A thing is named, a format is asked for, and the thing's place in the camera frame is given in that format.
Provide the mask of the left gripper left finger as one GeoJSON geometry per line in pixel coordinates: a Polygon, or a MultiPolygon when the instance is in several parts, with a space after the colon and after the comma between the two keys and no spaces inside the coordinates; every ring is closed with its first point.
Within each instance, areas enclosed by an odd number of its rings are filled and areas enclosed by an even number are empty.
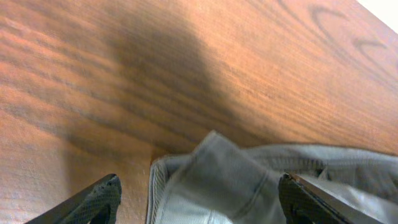
{"type": "Polygon", "coordinates": [[[27,224],[115,223],[121,196],[119,177],[108,174],[27,224]]]}

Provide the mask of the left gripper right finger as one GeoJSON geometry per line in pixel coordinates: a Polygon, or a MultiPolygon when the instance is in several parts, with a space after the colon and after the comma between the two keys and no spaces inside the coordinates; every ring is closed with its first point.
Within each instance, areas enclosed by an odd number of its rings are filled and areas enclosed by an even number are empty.
{"type": "Polygon", "coordinates": [[[382,223],[295,174],[284,173],[278,191],[287,223],[382,223]]]}

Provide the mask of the grey shorts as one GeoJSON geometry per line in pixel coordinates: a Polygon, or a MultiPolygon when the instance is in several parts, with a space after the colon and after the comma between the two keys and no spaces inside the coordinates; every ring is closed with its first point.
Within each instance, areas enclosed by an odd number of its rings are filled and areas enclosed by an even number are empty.
{"type": "Polygon", "coordinates": [[[285,223],[284,173],[397,222],[397,158],[348,147],[277,144],[241,149],[215,131],[190,154],[150,168],[147,223],[285,223]]]}

